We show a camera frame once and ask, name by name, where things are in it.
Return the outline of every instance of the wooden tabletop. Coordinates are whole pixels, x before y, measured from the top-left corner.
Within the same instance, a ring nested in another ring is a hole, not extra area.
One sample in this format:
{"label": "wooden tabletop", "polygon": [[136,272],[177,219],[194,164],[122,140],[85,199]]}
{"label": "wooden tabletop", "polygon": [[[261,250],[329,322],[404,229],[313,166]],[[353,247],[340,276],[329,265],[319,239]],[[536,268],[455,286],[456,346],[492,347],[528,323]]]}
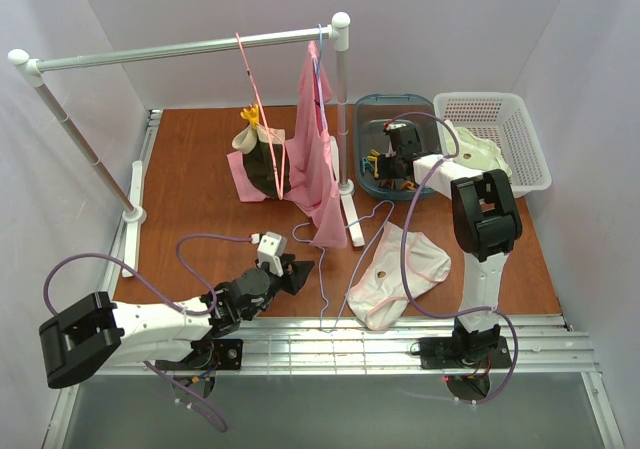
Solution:
{"label": "wooden tabletop", "polygon": [[[291,230],[306,222],[305,215],[287,201],[268,200],[241,203],[231,178],[226,154],[231,139],[245,127],[240,109],[165,110],[158,129],[145,179],[144,208],[148,217],[142,226],[140,272],[171,299],[179,301],[200,295],[206,289],[180,265],[175,243],[194,232],[230,236],[272,231],[289,238],[287,252],[298,260],[318,261],[320,250],[293,240]],[[292,137],[295,107],[266,109],[269,125],[283,128]],[[327,108],[331,128],[335,128],[335,107]],[[354,195],[359,216],[369,214],[379,200],[356,187]],[[409,203],[396,203],[391,222],[402,227]],[[500,293],[500,308],[508,314],[559,314],[560,305],[545,265],[523,198],[518,199],[523,223],[522,237],[507,261]],[[382,206],[362,223],[365,240],[371,240],[388,211]],[[423,232],[451,256],[451,272],[443,283],[420,297],[420,303],[435,312],[458,308],[462,295],[464,262],[453,234],[451,202],[436,195],[420,201],[411,223],[412,231]],[[302,228],[299,236],[310,236],[312,228]],[[186,259],[212,284],[229,281],[250,268],[256,246],[213,240],[192,240],[184,244]],[[355,281],[373,257],[366,255]],[[335,317],[342,304],[349,279],[362,248],[329,249],[323,264],[324,286],[330,300],[325,315]],[[133,279],[120,279],[116,300],[152,303],[157,299]],[[320,298],[317,268],[293,297],[280,294],[263,316],[317,317],[324,303]],[[353,316],[347,306],[346,316]],[[405,315],[418,315],[411,306]]]}

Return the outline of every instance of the light green cloth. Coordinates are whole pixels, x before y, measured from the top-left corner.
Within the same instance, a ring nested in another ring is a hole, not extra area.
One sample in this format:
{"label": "light green cloth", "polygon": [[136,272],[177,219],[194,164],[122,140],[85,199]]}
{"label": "light green cloth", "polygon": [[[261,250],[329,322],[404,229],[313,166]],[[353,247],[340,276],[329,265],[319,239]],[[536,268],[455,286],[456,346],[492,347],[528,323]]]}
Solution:
{"label": "light green cloth", "polygon": [[[461,166],[479,171],[491,171],[502,169],[511,177],[512,171],[502,157],[502,151],[495,142],[474,136],[466,127],[453,127],[460,142],[460,154],[453,159]],[[449,131],[444,132],[447,152],[453,154],[456,150],[455,143]]]}

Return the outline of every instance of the white wall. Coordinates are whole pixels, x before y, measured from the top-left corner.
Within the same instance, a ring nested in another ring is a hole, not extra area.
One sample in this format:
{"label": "white wall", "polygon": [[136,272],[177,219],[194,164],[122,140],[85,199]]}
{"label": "white wall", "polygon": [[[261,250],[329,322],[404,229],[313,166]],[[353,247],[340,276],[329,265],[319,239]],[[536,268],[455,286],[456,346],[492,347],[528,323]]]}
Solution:
{"label": "white wall", "polygon": [[640,447],[640,0],[562,0],[515,92],[553,185],[528,197],[566,317],[589,331]]}
{"label": "white wall", "polygon": [[[41,59],[112,50],[86,0],[0,0],[0,54]],[[107,251],[120,208],[16,70],[0,62],[0,448],[40,447],[57,391],[46,386],[38,327],[42,282],[60,259]],[[120,67],[45,80],[128,187],[145,111]],[[54,281],[58,307],[95,290],[101,263]]]}
{"label": "white wall", "polygon": [[[349,97],[508,91],[559,0],[89,0],[115,49],[314,27],[352,16]],[[292,103],[303,46],[248,51],[262,97]],[[330,77],[334,53],[326,51]],[[206,54],[125,67],[148,108],[252,101],[240,55]]]}

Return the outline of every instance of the pink fabric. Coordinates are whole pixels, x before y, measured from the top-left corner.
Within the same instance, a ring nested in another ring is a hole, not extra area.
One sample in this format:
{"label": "pink fabric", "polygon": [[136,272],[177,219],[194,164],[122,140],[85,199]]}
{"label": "pink fabric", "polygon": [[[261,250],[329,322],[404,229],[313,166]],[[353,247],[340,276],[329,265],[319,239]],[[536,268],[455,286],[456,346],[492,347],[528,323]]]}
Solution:
{"label": "pink fabric", "polygon": [[[285,141],[289,156],[289,182],[291,190],[284,199],[294,202],[313,221],[317,231],[311,242],[322,247],[345,247],[347,234],[342,221],[340,191],[331,167],[331,145],[328,131],[319,124],[322,121],[320,107],[316,104],[317,79],[314,61],[317,49],[309,43],[298,91],[300,101],[296,112],[296,129],[293,139]],[[324,69],[320,69],[320,84],[325,102],[332,93]],[[259,202],[267,196],[256,189],[247,177],[238,151],[227,155],[231,174],[242,202]]]}

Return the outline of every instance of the dark green cloth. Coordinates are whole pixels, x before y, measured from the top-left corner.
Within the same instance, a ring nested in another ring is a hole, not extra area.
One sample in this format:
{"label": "dark green cloth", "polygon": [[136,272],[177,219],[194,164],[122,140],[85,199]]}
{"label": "dark green cloth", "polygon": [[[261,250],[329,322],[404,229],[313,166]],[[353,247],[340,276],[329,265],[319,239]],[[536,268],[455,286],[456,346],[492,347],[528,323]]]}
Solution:
{"label": "dark green cloth", "polygon": [[[278,171],[281,170],[280,164],[282,162],[282,145],[274,144],[273,152],[276,155],[276,164]],[[242,155],[242,165],[247,173],[247,177],[253,187],[263,192],[269,197],[277,198],[278,191],[276,190],[275,176],[273,173],[273,161],[271,160],[271,151],[269,150],[269,144],[266,142],[260,142],[251,150],[249,154]],[[284,194],[291,190],[291,184],[289,183],[289,158],[285,155],[284,164]]]}

